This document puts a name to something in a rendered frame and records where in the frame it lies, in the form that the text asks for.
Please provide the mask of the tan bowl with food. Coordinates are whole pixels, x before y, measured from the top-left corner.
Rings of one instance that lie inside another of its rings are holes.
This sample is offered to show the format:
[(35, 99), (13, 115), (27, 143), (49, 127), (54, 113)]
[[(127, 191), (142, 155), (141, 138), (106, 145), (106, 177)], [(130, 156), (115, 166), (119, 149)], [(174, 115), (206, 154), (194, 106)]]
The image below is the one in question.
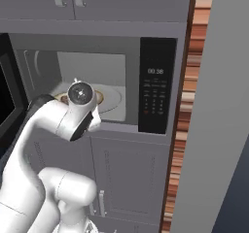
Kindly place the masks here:
[[(101, 104), (104, 100), (103, 94), (98, 90), (95, 91), (95, 94), (96, 94), (97, 104)], [(59, 93), (54, 98), (64, 104), (68, 104), (68, 96), (66, 92)]]

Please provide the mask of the grey wall cupboard door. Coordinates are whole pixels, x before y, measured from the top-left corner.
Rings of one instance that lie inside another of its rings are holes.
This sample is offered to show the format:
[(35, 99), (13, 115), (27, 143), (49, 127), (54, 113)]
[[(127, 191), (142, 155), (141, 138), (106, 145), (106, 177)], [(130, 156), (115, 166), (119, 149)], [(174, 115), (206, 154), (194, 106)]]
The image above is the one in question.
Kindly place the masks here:
[(72, 0), (63, 0), (58, 7), (54, 0), (0, 0), (0, 18), (7, 19), (73, 19)]
[(76, 19), (95, 21), (184, 22), (190, 0), (84, 0)]

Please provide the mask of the tall grey cabinet side panel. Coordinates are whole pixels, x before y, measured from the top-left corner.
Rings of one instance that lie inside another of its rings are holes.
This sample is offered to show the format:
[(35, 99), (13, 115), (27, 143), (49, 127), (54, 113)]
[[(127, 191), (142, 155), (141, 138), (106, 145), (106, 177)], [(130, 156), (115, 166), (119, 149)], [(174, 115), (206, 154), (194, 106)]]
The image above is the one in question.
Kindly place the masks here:
[(213, 0), (170, 233), (249, 233), (249, 0)]

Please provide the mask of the grey base cupboard door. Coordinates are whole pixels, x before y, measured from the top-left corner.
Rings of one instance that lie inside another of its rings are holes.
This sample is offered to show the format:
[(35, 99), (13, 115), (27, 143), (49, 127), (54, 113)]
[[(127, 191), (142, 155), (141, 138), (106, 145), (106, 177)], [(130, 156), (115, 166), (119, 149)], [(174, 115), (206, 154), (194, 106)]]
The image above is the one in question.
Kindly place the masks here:
[(36, 173), (45, 167), (56, 167), (95, 180), (88, 136), (68, 142), (44, 129), (36, 128), (27, 141), (26, 151), (29, 163)]
[(169, 146), (101, 138), (91, 146), (106, 216), (159, 224)]

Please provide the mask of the white microwave turntable plate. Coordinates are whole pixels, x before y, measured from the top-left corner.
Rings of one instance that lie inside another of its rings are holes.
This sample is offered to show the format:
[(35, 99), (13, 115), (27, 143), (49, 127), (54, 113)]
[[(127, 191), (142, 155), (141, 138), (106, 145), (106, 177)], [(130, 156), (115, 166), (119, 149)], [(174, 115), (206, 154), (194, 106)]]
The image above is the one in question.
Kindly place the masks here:
[[(101, 104), (98, 104), (98, 111), (101, 114), (116, 109), (122, 102), (122, 95), (113, 86), (96, 83), (92, 83), (91, 86), (94, 91), (98, 90), (104, 96), (103, 102)], [(57, 94), (62, 92), (67, 93), (68, 88), (68, 83), (61, 83), (56, 89), (52, 91), (52, 96), (55, 97)]]

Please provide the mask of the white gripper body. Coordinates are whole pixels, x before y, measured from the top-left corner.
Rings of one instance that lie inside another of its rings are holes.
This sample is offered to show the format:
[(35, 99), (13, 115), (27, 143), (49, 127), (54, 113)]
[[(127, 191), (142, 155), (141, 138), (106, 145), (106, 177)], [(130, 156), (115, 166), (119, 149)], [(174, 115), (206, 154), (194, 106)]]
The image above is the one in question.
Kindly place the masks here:
[(101, 124), (101, 118), (99, 115), (99, 111), (97, 108), (94, 109), (92, 112), (93, 119), (91, 120), (91, 123), (89, 124), (88, 131), (89, 132), (95, 132), (100, 128)]

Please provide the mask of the grey built-in microwave oven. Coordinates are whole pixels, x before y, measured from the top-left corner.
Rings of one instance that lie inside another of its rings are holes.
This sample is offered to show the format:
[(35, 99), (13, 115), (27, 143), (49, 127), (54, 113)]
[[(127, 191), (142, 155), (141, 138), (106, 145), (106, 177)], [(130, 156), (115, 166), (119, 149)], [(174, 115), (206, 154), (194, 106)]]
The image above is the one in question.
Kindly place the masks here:
[(122, 102), (106, 123), (165, 134), (173, 120), (180, 51), (176, 38), (12, 34), (27, 96), (75, 80), (113, 86)]

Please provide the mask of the black microwave door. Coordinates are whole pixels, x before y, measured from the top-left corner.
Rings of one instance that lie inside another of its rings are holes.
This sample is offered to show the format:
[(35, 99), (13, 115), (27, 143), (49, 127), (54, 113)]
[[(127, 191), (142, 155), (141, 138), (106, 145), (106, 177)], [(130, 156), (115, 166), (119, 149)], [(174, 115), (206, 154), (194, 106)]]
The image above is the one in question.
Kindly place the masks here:
[(11, 146), (27, 106), (10, 37), (7, 33), (0, 33), (0, 157)]

